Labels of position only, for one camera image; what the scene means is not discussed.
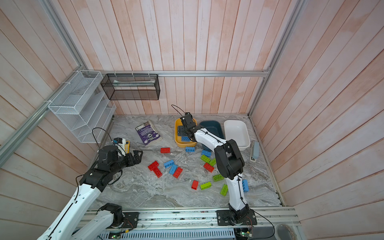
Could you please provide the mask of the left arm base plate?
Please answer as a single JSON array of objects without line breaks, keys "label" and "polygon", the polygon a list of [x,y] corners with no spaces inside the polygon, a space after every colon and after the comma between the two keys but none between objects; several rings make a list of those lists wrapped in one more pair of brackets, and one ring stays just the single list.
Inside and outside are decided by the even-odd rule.
[{"label": "left arm base plate", "polygon": [[107,217],[111,217],[112,221],[107,226],[107,229],[135,229],[138,225],[139,212],[123,212],[123,213],[111,213],[106,212]]}]

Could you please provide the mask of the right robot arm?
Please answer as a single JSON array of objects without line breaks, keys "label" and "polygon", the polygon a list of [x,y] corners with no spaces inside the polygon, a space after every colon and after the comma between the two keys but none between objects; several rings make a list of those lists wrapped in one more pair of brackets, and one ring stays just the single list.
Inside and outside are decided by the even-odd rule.
[{"label": "right robot arm", "polygon": [[235,220],[244,218],[249,213],[249,205],[243,189],[243,167],[245,161],[234,140],[224,140],[195,123],[191,113],[180,117],[188,138],[201,143],[215,153],[219,173],[225,178],[230,195],[229,209]]}]

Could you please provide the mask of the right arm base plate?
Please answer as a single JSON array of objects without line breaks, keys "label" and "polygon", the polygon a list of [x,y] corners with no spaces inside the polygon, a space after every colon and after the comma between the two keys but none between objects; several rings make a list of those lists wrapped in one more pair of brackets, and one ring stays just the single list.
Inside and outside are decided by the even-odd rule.
[{"label": "right arm base plate", "polygon": [[243,209],[238,213],[232,210],[218,210],[216,215],[219,226],[256,226],[258,224],[255,213],[251,209]]}]

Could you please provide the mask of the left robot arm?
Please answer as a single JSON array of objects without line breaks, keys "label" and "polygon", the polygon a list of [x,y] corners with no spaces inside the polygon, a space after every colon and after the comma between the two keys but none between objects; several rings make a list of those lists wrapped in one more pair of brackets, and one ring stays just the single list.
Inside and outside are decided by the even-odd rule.
[{"label": "left robot arm", "polygon": [[107,186],[115,183],[114,175],[141,163],[143,151],[133,150],[126,153],[122,146],[124,142],[125,139],[115,138],[113,145],[99,149],[98,159],[80,176],[81,180],[74,195],[39,237],[41,240],[93,240],[107,228],[133,230],[137,227],[137,212],[126,216],[120,205],[108,203],[98,210],[90,222],[79,230],[76,229],[92,203]]}]

